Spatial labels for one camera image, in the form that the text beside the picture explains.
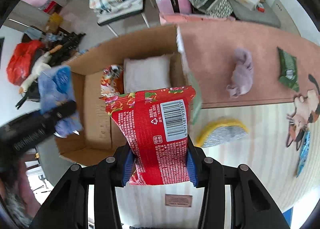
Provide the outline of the blue snack packet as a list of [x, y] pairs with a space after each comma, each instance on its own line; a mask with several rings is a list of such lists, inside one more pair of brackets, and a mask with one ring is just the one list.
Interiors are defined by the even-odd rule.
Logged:
[[55, 135], [65, 138], [71, 134], [79, 134], [82, 130], [79, 112], [76, 109], [71, 68], [60, 65], [47, 69], [39, 75], [40, 111], [42, 114], [65, 105], [71, 113], [60, 113], [63, 118], [55, 126]]

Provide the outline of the yellow silver sponge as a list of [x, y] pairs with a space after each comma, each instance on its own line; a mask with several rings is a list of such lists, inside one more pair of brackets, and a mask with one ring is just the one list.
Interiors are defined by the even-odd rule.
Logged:
[[208, 148], [234, 142], [249, 134], [249, 129], [240, 120], [221, 118], [209, 122], [196, 138], [195, 146]]

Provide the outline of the red snack packet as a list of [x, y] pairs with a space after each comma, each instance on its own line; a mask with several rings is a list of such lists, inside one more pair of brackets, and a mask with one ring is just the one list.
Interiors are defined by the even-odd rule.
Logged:
[[191, 86], [138, 91], [105, 99], [107, 114], [119, 127], [133, 154], [132, 185], [189, 181], [187, 137]]

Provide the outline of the lilac cloth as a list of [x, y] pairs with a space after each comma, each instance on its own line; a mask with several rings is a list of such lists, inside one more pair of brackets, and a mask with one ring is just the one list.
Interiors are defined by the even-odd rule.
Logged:
[[233, 59], [235, 69], [232, 73], [231, 83], [226, 89], [231, 98], [238, 98], [247, 94], [253, 85], [253, 60], [250, 51], [243, 48], [234, 50]]

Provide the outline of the brown cardboard box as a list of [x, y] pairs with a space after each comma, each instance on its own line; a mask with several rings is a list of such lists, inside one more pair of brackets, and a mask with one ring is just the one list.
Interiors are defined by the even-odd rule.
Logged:
[[87, 52], [67, 61], [77, 110], [83, 129], [65, 139], [56, 137], [59, 154], [64, 159], [91, 166], [111, 156], [125, 138], [105, 111], [100, 99], [100, 80], [103, 68], [121, 65], [124, 59], [145, 59], [170, 55], [170, 81], [174, 86], [190, 85], [196, 91], [190, 117], [194, 119], [201, 108], [201, 90], [189, 68], [188, 56], [192, 34], [187, 24], [145, 28], [102, 42]]

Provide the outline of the white goose plush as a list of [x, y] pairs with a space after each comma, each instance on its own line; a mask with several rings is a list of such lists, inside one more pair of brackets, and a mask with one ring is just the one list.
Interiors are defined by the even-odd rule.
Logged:
[[29, 74], [27, 79], [24, 80], [20, 85], [20, 88], [18, 90], [19, 94], [26, 93], [32, 83], [39, 77], [41, 72], [51, 68], [48, 63], [52, 58], [53, 53], [57, 52], [59, 49], [61, 49], [61, 47], [62, 45], [55, 46], [53, 49], [44, 53], [35, 61], [33, 67], [31, 68], [31, 73]]

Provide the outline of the red plastic bag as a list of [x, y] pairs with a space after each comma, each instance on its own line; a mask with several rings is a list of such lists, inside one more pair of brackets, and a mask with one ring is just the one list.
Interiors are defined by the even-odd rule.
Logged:
[[31, 61], [36, 50], [42, 49], [44, 43], [40, 40], [19, 43], [14, 50], [8, 63], [6, 72], [7, 78], [13, 85], [20, 86], [29, 76]]

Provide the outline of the colourful snack packet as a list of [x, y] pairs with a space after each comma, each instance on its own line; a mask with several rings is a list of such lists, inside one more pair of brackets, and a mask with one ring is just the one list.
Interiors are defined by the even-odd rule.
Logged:
[[124, 72], [120, 65], [110, 65], [103, 69], [100, 81], [100, 98], [109, 98], [124, 93]]

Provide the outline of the light blue packet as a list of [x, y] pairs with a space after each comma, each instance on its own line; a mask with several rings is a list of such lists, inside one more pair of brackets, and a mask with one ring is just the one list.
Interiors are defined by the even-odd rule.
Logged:
[[310, 148], [310, 130], [307, 130], [302, 140], [302, 147], [300, 151], [296, 177], [299, 177], [300, 174], [302, 173], [302, 170], [308, 159], [309, 148]]

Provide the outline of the white pillow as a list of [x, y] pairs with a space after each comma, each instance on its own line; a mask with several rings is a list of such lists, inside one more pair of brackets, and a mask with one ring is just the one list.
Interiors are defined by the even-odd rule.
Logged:
[[157, 90], [171, 87], [170, 57], [124, 60], [124, 92]]

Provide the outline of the white folding stool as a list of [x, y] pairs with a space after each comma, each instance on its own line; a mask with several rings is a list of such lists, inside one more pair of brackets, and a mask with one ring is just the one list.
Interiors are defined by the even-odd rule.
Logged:
[[150, 24], [145, 15], [145, 3], [146, 0], [135, 0], [129, 4], [129, 7], [123, 8], [117, 12], [100, 14], [97, 20], [97, 24], [100, 27], [107, 26], [108, 29], [114, 34], [115, 37], [118, 37], [116, 31], [111, 27], [113, 22], [124, 20], [132, 16], [141, 15], [146, 26], [150, 28]]

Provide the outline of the pink striped cat rug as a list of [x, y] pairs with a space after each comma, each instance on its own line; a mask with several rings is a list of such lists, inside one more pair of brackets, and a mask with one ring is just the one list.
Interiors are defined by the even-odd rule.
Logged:
[[[173, 25], [134, 31], [114, 38], [111, 46], [117, 59], [131, 56], [162, 55], [161, 46], [174, 50]], [[262, 181], [281, 211], [287, 211], [307, 193], [319, 190], [319, 121], [311, 124], [311, 153], [306, 167], [296, 178], [299, 153], [295, 143], [286, 147], [287, 114], [295, 111], [295, 93], [278, 82], [277, 47], [298, 59], [301, 93], [315, 89], [308, 73], [319, 81], [319, 46], [297, 35], [239, 21], [189, 22], [180, 25], [189, 71], [202, 93], [202, 109], [191, 127], [195, 139], [209, 121], [223, 117], [241, 120], [249, 135], [204, 152], [224, 165], [247, 164]], [[252, 53], [254, 84], [238, 99], [226, 91], [234, 65], [235, 48]], [[165, 193], [192, 195], [192, 207], [165, 205]], [[131, 186], [117, 189], [121, 221], [127, 226], [195, 228], [198, 222], [203, 189], [190, 182], [168, 186]]]

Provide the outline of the green snack packet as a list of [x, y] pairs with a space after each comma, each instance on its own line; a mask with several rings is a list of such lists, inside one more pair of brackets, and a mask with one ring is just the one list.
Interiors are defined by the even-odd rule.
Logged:
[[279, 62], [280, 62], [280, 76], [279, 82], [290, 88], [295, 92], [299, 92], [298, 84], [298, 70], [297, 59], [290, 53], [277, 47]]

